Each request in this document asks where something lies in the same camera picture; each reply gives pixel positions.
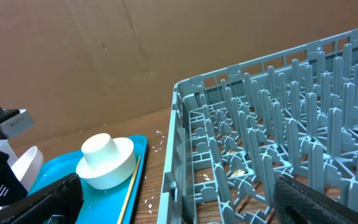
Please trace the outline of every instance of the wooden stick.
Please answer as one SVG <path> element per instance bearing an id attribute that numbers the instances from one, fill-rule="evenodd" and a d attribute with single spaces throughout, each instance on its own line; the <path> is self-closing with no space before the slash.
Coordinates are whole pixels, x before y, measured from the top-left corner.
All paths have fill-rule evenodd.
<path id="1" fill-rule="evenodd" d="M 124 220 L 125 211 L 127 210 L 129 198 L 131 197 L 132 188 L 133 188 L 135 180 L 136 180 L 136 175 L 137 175 L 137 171 L 139 170 L 139 164 L 140 164 L 141 160 L 142 160 L 142 156 L 139 156 L 139 158 L 137 159 L 137 162 L 136 162 L 134 173 L 132 174 L 132 179 L 131 179 L 131 183 L 129 184 L 127 195 L 125 196 L 124 206 L 122 206 L 121 213 L 119 214 L 117 224 L 121 224 L 122 221 Z"/>

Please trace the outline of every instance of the brown table surface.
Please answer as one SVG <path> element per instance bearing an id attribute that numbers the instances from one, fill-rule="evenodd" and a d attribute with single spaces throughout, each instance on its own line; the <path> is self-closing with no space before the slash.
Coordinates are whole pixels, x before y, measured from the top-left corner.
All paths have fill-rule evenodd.
<path id="1" fill-rule="evenodd" d="M 140 195 L 134 223 L 156 223 L 169 120 L 170 109 L 165 109 L 138 118 L 128 119 L 117 123 L 103 124 L 87 130 L 79 130 L 75 133 L 46 139 L 44 141 L 36 142 L 35 144 L 14 147 L 14 150 L 16 154 L 20 156 L 28 148 L 36 145 L 43 152 L 44 161 L 47 162 L 59 155 L 81 149 L 81 145 L 89 137 L 98 133 L 109 133 L 114 138 L 134 134 L 146 136 L 149 151 L 145 165 L 144 179 L 140 187 Z M 195 175 L 197 183 L 206 182 L 206 178 L 213 180 L 213 174 L 210 168 L 198 170 Z M 296 179 L 307 184 L 307 179 L 305 178 L 299 177 Z M 254 187 L 257 187 L 258 193 L 263 195 L 262 184 L 256 183 Z M 231 191 L 233 198 L 235 199 L 236 191 L 233 189 Z M 326 189 L 326 195 L 337 199 L 339 196 L 339 189 Z M 265 204 L 256 201 L 256 199 L 245 198 L 236 210 L 241 213 L 246 211 L 256 212 L 258 209 L 264 209 L 265 207 Z M 221 223 L 217 201 L 198 205 L 198 218 L 200 223 Z M 267 220 L 268 223 L 278 223 L 274 214 L 271 214 Z"/>

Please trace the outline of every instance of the plastic dish rack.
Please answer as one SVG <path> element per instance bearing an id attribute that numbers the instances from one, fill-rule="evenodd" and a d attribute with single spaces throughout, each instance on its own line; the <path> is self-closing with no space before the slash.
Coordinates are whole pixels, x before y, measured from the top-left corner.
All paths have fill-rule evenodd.
<path id="1" fill-rule="evenodd" d="M 274 60 L 282 67 L 268 66 Z M 262 72 L 243 73 L 250 66 Z M 214 179 L 196 183 L 205 168 Z M 358 212 L 358 29 L 175 85 L 158 223 L 198 223 L 197 204 L 210 201 L 222 223 L 265 223 L 278 175 L 307 177 L 321 193 L 338 188 L 337 201 Z M 267 208 L 237 213 L 245 197 Z"/>

